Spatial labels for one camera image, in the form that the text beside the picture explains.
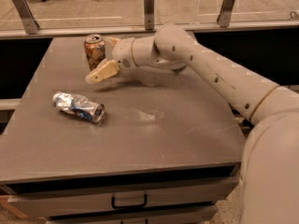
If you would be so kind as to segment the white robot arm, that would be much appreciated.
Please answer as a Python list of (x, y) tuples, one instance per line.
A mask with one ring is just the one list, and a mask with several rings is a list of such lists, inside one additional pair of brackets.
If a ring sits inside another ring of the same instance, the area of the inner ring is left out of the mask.
[(93, 84), (121, 69), (189, 66), (254, 125), (240, 170), (239, 224), (299, 224), (299, 96), (199, 44), (175, 24), (153, 36), (105, 40)]

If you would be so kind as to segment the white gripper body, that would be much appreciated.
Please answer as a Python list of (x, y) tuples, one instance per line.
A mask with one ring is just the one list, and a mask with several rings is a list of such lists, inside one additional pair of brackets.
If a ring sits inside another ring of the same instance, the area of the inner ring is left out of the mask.
[(133, 69), (135, 62), (132, 54), (134, 38), (125, 38), (119, 41), (112, 50), (112, 58), (117, 62), (120, 69)]

